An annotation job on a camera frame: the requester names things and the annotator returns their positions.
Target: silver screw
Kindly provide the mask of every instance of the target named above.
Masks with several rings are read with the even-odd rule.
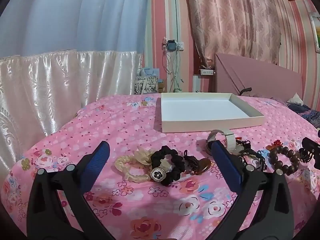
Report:
[[[276,173],[281,176],[283,174],[283,171],[281,169],[277,169]]]
[[[44,169],[39,169],[39,170],[37,171],[37,173],[38,173],[39,175],[44,174]]]
[[[254,171],[254,167],[251,164],[247,165],[245,168],[247,169],[247,171]]]
[[[76,166],[74,164],[69,164],[67,166],[67,171],[73,171],[76,168]]]

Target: electrical outlet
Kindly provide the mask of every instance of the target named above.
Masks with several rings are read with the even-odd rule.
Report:
[[[200,69],[200,75],[212,76],[214,73],[213,69]]]
[[[184,42],[179,42],[179,50],[184,50]]]

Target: wall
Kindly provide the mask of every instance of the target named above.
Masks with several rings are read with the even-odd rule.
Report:
[[[316,11],[315,7],[310,0],[275,2],[282,33],[279,65],[301,73],[305,104],[320,110],[320,54],[315,51],[308,17],[308,12]],[[177,0],[177,15],[176,20],[175,0],[149,0],[144,65],[160,68],[160,77],[169,89],[172,77],[163,68],[166,59],[163,61],[162,39],[183,41],[185,50],[180,52],[178,63],[180,78],[184,81],[181,88],[183,92],[208,92],[212,87],[209,79],[194,75],[194,47],[187,0]]]

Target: framed picture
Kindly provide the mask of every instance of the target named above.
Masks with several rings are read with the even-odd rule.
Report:
[[[311,21],[311,26],[313,29],[313,36],[315,38],[316,52],[320,53],[320,14],[319,13],[309,13],[309,18]]]

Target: blue gripper pad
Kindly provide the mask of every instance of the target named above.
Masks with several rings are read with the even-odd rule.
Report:
[[[220,141],[214,141],[211,146],[211,155],[230,190],[239,195],[241,193],[243,175],[238,171],[236,166],[231,161],[231,154]]]
[[[84,194],[92,189],[100,172],[110,156],[110,146],[106,141],[102,141],[92,153],[93,157],[84,168],[80,176],[80,192]]]

